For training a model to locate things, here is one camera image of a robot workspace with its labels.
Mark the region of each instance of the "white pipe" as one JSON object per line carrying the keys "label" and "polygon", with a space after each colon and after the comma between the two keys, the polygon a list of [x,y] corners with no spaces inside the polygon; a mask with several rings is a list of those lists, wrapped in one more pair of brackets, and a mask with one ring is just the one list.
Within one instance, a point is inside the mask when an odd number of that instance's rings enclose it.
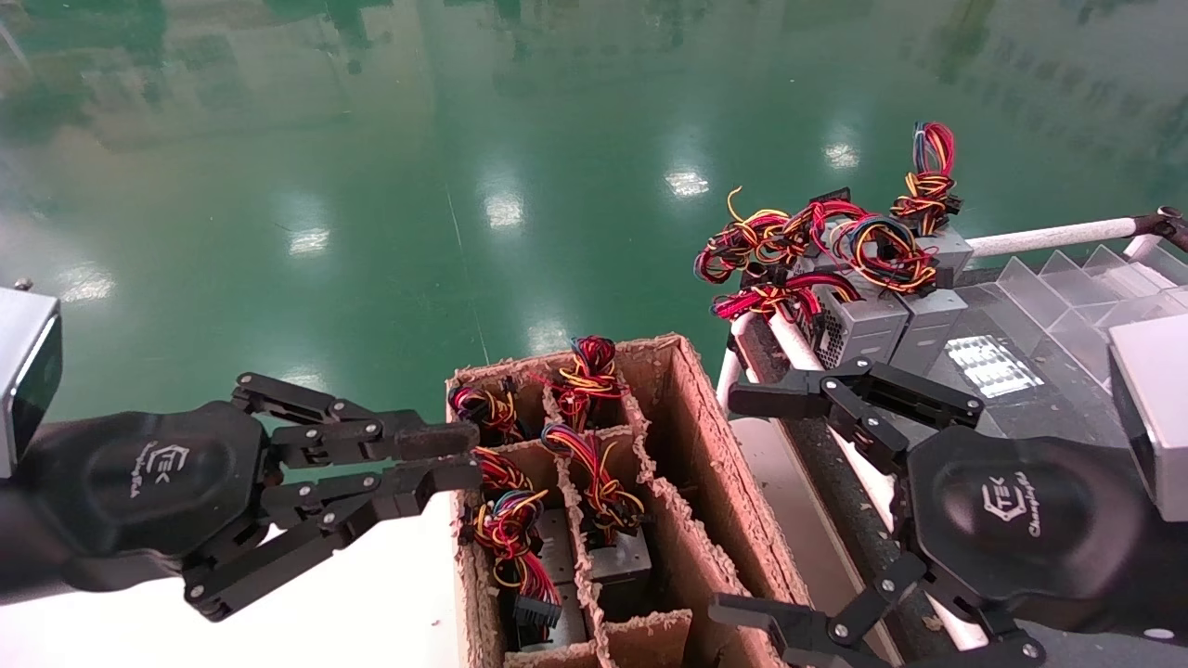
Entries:
{"label": "white pipe", "polygon": [[979,237],[978,239],[968,239],[967,242],[973,247],[973,257],[985,258],[988,256],[1037,251],[1040,248],[1055,248],[1056,246],[1067,246],[1069,244],[1088,244],[1092,241],[1105,241],[1106,239],[1120,239],[1130,237],[1135,231],[1135,219],[1116,218],[1097,222],[1079,222],[1062,227],[1045,227],[1043,229]]}
{"label": "white pipe", "polygon": [[739,379],[740,371],[742,371],[742,363],[739,361],[739,357],[734,354],[734,351],[726,348],[726,354],[722,355],[722,371],[718,374],[718,405],[727,412],[731,409],[726,405],[726,398],[731,385]]}
{"label": "white pipe", "polygon": [[[734,335],[735,339],[741,336],[752,317],[754,317],[754,314],[746,311],[731,322],[731,334]],[[726,348],[726,354],[722,355],[722,371],[718,374],[718,403],[722,407],[722,410],[729,411],[729,407],[726,405],[726,397],[731,391],[731,385],[739,379],[739,372],[741,370],[742,363],[739,360],[739,357],[734,353],[734,351]]]}
{"label": "white pipe", "polygon": [[[776,340],[779,342],[779,347],[783,348],[784,354],[788,355],[788,363],[792,368],[800,368],[802,371],[821,371],[821,360],[817,359],[816,353],[809,347],[808,341],[801,335],[801,332],[792,323],[784,320],[783,315],[776,314],[770,321],[771,332],[776,335]],[[891,498],[895,496],[893,481],[890,477],[879,473],[874,465],[866,460],[865,456],[858,453],[854,445],[846,441],[838,435],[836,431],[829,429],[833,434],[834,440],[838,442],[838,447],[846,453],[846,460],[849,466],[854,470],[858,475],[859,483],[861,483],[862,489],[866,494],[871,497],[871,502],[874,505],[874,510],[878,511],[879,517],[883,523],[891,529],[892,517],[891,517]],[[967,624],[958,619],[952,612],[946,610],[946,607],[936,603],[933,597],[928,597],[929,601],[933,604],[933,609],[936,610],[936,616],[944,624],[944,630],[948,631],[949,637],[953,638],[953,644],[960,650],[973,649],[975,647],[982,647],[986,644],[986,634],[973,624]]]}

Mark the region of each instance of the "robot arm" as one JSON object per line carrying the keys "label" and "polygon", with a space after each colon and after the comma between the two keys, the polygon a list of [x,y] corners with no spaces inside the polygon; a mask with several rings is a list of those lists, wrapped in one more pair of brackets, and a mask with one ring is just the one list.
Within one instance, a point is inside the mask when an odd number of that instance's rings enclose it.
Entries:
{"label": "robot arm", "polygon": [[[1041,666],[1043,647],[1015,619],[1188,643],[1188,585],[1176,576],[1188,562],[1188,525],[1161,517],[1127,448],[978,434],[975,397],[865,359],[791,371],[779,385],[735,385],[729,405],[826,417],[897,478],[903,555],[840,615],[726,595],[712,605],[716,620],[766,629],[790,664],[885,666],[861,638],[916,586],[991,642],[912,668]],[[876,407],[939,431],[909,449]]]}
{"label": "robot arm", "polygon": [[[254,417],[295,426],[271,437]],[[229,402],[46,424],[0,480],[0,604],[181,575],[185,600],[226,619],[384,519],[442,490],[478,487],[469,423],[426,426],[264,376]],[[293,468],[394,462],[286,483]],[[270,524],[285,531],[264,541]]]}

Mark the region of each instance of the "cardboard compartment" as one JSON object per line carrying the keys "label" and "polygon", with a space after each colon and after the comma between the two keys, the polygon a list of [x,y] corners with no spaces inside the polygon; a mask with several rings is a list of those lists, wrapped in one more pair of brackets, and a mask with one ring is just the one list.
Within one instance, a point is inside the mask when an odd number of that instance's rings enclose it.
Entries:
{"label": "cardboard compartment", "polygon": [[[639,485],[639,461],[638,448],[636,447],[636,433],[626,424],[611,429],[599,429],[582,434],[587,439],[593,435],[599,446],[599,452],[606,455],[606,468],[612,478],[623,481],[628,492],[634,492]],[[570,462],[569,477],[580,490],[589,486],[589,473],[577,462]]]}
{"label": "cardboard compartment", "polygon": [[621,668],[681,668],[691,623],[691,611],[676,610],[637,617],[623,624],[607,624],[611,658]]}
{"label": "cardboard compartment", "polygon": [[[580,496],[569,481],[567,462],[554,458],[551,453],[533,443],[516,443],[495,448],[495,450],[512,460],[532,480],[537,490],[550,490],[550,493],[544,498],[546,517],[542,518],[542,522],[554,519],[552,510],[561,510],[567,516],[577,512],[580,516],[581,511],[577,509]],[[460,494],[460,503],[457,504],[459,515],[461,515],[462,504],[473,508],[479,503],[480,498],[479,492]],[[476,543],[459,546],[456,561],[462,584],[461,588],[466,592],[463,595],[466,601],[466,628],[469,630],[480,630],[478,637],[482,638],[482,642],[470,643],[468,649],[469,657],[467,660],[468,666],[494,668],[497,666],[564,664],[568,667],[584,666],[587,664],[583,663],[586,660],[594,661],[595,648],[590,629],[593,628],[592,611],[595,599],[594,594],[589,593],[590,582],[587,573],[582,572],[582,563],[584,563],[586,571],[589,568],[588,557],[586,557],[584,550],[580,549],[580,546],[574,544],[574,531],[564,529],[561,532],[561,540],[565,542],[563,552],[573,555],[570,559],[571,562],[565,565],[561,565],[560,562],[554,563],[554,560],[546,559],[545,554],[551,547],[548,544],[549,536],[557,535],[557,532],[543,525],[539,529],[542,537],[546,541],[545,548],[542,550],[542,559],[546,560],[550,578],[555,582],[573,582],[570,587],[564,587],[562,595],[568,597],[567,592],[570,590],[576,594],[581,610],[581,619],[575,620],[575,623],[583,626],[583,635],[588,639],[581,643],[558,647],[557,649],[536,648],[532,651],[511,651],[510,648],[514,645],[514,638],[511,638],[510,634],[514,632],[514,629],[506,628],[500,619],[498,605],[500,587],[492,574],[494,560],[488,550]],[[584,597],[579,593],[583,588],[586,591]]]}
{"label": "cardboard compartment", "polygon": [[[549,377],[567,364],[568,353],[503,363],[460,371],[450,384],[508,373]],[[549,667],[568,668],[589,666],[593,657],[602,668],[783,666],[763,631],[719,625],[707,616],[714,592],[810,601],[700,359],[685,339],[666,335],[619,344],[615,364],[631,386],[620,402],[625,426],[599,429],[595,435],[604,452],[613,445],[607,459],[612,474],[655,517],[643,529],[652,563],[642,603],[626,616],[621,611],[608,616],[600,605],[602,585],[593,581],[595,563],[580,531],[583,499],[579,487],[588,484],[587,473],[562,461],[556,478],[569,513],[576,593],[588,615],[593,655],[583,645],[537,655],[504,654],[506,645],[485,622],[493,606],[485,603],[492,599],[482,591],[488,584],[474,565],[481,560],[463,549],[459,575],[465,664],[537,666],[548,660]],[[542,405],[548,416],[557,417],[548,395]],[[535,446],[508,449],[527,460],[536,453],[548,454]],[[541,467],[531,461],[524,466],[525,471]]]}
{"label": "cardboard compartment", "polygon": [[[554,420],[560,417],[556,412],[556,403],[551,402],[552,391],[545,391],[546,386],[542,380],[542,378],[546,377],[533,372],[531,366],[507,365],[507,368],[501,376],[473,373],[473,371],[476,370],[461,370],[454,376],[454,378],[447,382],[446,396],[449,397],[449,392],[453,391],[454,387],[468,386],[487,390],[499,399],[504,399],[507,395],[503,389],[503,382],[505,378],[511,378],[516,386],[516,393],[513,396],[516,416],[529,431],[527,440],[532,440],[541,435],[541,429],[544,428],[546,420],[550,417]],[[447,420],[457,420],[457,415],[449,407],[449,402],[446,403],[446,415]]]}
{"label": "cardboard compartment", "polygon": [[615,359],[632,387],[628,420],[644,434],[638,456],[655,461],[651,475],[678,490],[748,591],[807,603],[783,532],[689,341],[669,335],[626,342]]}

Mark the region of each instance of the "colorful wires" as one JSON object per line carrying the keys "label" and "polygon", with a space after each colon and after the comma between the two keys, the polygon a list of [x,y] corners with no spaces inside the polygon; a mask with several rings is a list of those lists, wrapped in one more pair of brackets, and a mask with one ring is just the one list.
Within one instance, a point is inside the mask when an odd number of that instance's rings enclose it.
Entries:
{"label": "colorful wires", "polygon": [[897,220],[880,215],[858,220],[839,235],[835,248],[840,246],[846,246],[851,266],[862,278],[892,292],[910,295],[936,282],[933,254]]}
{"label": "colorful wires", "polygon": [[619,399],[626,393],[614,374],[614,341],[602,336],[586,336],[570,342],[573,368],[562,368],[561,382],[552,384],[558,391],[557,405],[565,423],[579,431],[586,429],[589,415],[599,399]]}
{"label": "colorful wires", "polygon": [[482,472],[484,491],[532,491],[532,481],[506,456],[488,448],[474,448],[474,459],[479,462],[479,471]]}
{"label": "colorful wires", "polygon": [[594,436],[583,437],[561,423],[552,423],[541,433],[541,443],[549,452],[571,456],[589,474],[589,486],[583,490],[586,502],[594,512],[594,527],[604,531],[606,544],[614,544],[618,531],[633,534],[644,519],[644,503],[627,492],[606,468],[615,442],[599,453]]}
{"label": "colorful wires", "polygon": [[516,416],[514,395],[506,389],[506,401],[478,387],[455,387],[449,405],[462,420],[476,423],[487,445],[516,443],[527,439],[527,431]]}
{"label": "colorful wires", "polygon": [[[470,525],[474,541],[494,556],[492,574],[500,586],[516,590],[520,597],[561,606],[561,594],[549,579],[541,557],[532,550],[539,541],[536,522],[544,513],[548,490],[533,491],[532,481],[507,458],[487,448],[475,448],[482,471],[482,489],[499,492],[479,506]],[[548,628],[542,629],[548,638]]]}
{"label": "colorful wires", "polygon": [[912,133],[911,158],[916,171],[904,182],[908,194],[891,204],[891,215],[916,226],[921,237],[931,237],[948,222],[948,214],[961,209],[953,189],[956,140],[953,131],[939,122],[917,122]]}
{"label": "colorful wires", "polygon": [[759,209],[744,219],[733,203],[739,190],[741,188],[735,188],[726,198],[733,220],[722,232],[710,237],[694,258],[694,273],[709,283],[726,283],[734,271],[752,260],[790,266],[810,245],[820,245],[828,221],[838,216],[853,220],[867,215],[861,207],[845,200],[823,200],[811,202],[794,215],[779,209]]}
{"label": "colorful wires", "polygon": [[813,288],[823,285],[830,289],[841,302],[861,300],[861,295],[845,277],[823,271],[813,271],[794,276],[783,285],[760,284],[744,288],[733,295],[722,295],[714,300],[712,310],[722,320],[734,320],[744,313],[758,313],[771,317],[779,309],[792,308],[808,316],[821,313],[821,302]]}

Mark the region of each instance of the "cardboard divider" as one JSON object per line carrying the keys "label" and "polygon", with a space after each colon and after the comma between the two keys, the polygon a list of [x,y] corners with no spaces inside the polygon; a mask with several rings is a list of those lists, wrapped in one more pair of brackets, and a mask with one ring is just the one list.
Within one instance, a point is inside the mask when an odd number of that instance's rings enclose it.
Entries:
{"label": "cardboard divider", "polygon": [[640,456],[655,460],[655,468],[642,465],[642,475],[680,490],[756,595],[808,604],[783,532],[689,342],[675,335],[632,341],[615,358],[638,402],[632,421],[646,434]]}
{"label": "cardboard divider", "polygon": [[599,668],[593,642],[571,644],[549,651],[508,653],[505,668]]}
{"label": "cardboard divider", "polygon": [[[479,492],[466,492],[453,497],[451,510],[454,536],[462,528],[462,509],[480,503]],[[454,553],[456,565],[456,592],[462,624],[459,628],[461,658],[468,668],[499,668],[504,664],[507,639],[499,622],[495,595],[499,586],[491,574],[492,559],[478,543],[457,544]]]}
{"label": "cardboard divider", "polygon": [[674,610],[607,624],[611,658],[624,667],[680,668],[691,623],[693,611]]}
{"label": "cardboard divider", "polygon": [[[662,592],[658,598],[668,603],[656,612],[691,611],[682,664],[783,667],[763,631],[738,629],[709,619],[710,594],[745,594],[747,591],[739,581],[731,557],[709,541],[703,525],[693,518],[677,489],[663,478],[650,481],[647,489],[649,510],[656,515],[656,524],[650,531],[652,580]],[[664,619],[655,613],[650,617]],[[638,626],[639,622],[628,620],[626,624]]]}
{"label": "cardboard divider", "polygon": [[557,458],[557,479],[561,493],[565,500],[565,513],[569,517],[569,538],[574,550],[574,585],[577,587],[577,603],[586,613],[586,632],[596,648],[600,664],[609,662],[606,650],[606,613],[598,605],[598,585],[590,580],[590,555],[582,538],[582,497],[569,479],[569,462]]}

